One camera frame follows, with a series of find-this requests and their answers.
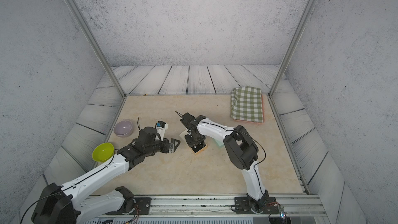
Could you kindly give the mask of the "cream box black drawer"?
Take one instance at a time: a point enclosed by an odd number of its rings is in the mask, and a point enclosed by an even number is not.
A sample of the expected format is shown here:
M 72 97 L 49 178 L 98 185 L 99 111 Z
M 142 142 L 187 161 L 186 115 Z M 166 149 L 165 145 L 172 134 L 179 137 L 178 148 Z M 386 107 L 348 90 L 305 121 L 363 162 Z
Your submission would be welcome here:
M 203 146 L 201 145 L 197 145 L 197 146 L 193 146 L 190 147 L 190 150 L 193 154 L 199 154 L 200 152 L 204 151 L 208 146 L 206 144 L 203 144 Z

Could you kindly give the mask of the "cream jewelry box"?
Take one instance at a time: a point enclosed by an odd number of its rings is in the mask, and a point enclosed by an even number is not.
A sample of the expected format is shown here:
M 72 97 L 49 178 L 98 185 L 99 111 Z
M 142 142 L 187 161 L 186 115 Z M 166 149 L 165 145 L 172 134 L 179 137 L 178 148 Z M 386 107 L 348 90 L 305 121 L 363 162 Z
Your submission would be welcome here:
M 185 138 L 186 138 L 186 136 L 189 136 L 190 135 L 190 132 L 188 131 L 188 130 L 184 130 L 183 132 L 181 132 L 180 133 L 180 138 L 182 139 L 182 140 L 185 140 Z

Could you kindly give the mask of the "mint green jewelry box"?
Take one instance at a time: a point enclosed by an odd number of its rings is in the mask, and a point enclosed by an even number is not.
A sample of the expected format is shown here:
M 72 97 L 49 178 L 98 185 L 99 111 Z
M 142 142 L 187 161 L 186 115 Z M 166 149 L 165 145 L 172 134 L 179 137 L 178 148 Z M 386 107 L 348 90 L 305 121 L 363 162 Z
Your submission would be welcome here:
M 223 147 L 224 146 L 223 141 L 215 140 L 215 142 L 218 145 L 218 147 Z

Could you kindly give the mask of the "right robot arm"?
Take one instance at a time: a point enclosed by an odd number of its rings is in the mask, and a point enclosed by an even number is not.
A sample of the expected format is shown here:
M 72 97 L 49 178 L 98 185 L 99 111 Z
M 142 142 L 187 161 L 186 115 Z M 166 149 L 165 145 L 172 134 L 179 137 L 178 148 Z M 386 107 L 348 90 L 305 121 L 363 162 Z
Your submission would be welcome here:
M 261 212 L 268 203 L 269 194 L 262 183 L 258 168 L 259 148 L 247 130 L 242 125 L 227 127 L 203 115 L 194 117 L 189 113 L 180 117 L 180 122 L 187 129 L 188 134 L 184 138 L 189 147 L 205 147 L 206 137 L 223 141 L 230 161 L 242 172 L 252 211 Z

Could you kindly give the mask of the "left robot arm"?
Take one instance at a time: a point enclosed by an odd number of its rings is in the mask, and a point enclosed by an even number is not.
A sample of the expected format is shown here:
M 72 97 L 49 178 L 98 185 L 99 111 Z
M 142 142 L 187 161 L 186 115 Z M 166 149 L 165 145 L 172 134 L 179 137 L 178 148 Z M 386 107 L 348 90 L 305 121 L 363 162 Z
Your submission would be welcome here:
M 89 196 L 103 185 L 122 175 L 146 157 L 161 153 L 174 153 L 180 145 L 176 139 L 166 139 L 164 128 L 145 127 L 138 138 L 122 147 L 102 165 L 86 174 L 58 186 L 45 187 L 39 200 L 32 204 L 34 224 L 82 224 L 98 216 L 139 213 L 134 194 L 124 186 L 102 196 Z

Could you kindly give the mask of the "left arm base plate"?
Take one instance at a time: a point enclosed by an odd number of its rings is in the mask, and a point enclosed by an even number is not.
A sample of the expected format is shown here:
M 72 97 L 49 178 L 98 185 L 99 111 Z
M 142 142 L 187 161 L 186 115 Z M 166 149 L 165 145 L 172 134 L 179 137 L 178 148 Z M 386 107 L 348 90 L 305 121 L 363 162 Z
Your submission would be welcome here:
M 151 200 L 151 198 L 147 197 L 127 198 L 124 200 L 119 209 L 117 209 L 116 211 L 107 212 L 106 215 L 148 215 Z

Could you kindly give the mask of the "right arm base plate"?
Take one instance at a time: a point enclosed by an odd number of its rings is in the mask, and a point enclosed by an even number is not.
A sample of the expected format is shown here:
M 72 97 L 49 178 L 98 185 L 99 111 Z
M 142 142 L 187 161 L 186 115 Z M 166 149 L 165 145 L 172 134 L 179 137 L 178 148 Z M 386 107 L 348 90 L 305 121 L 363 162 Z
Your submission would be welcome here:
M 256 201 L 248 196 L 235 197 L 231 210 L 237 214 L 279 214 L 280 208 L 276 198 L 269 197 L 266 200 Z

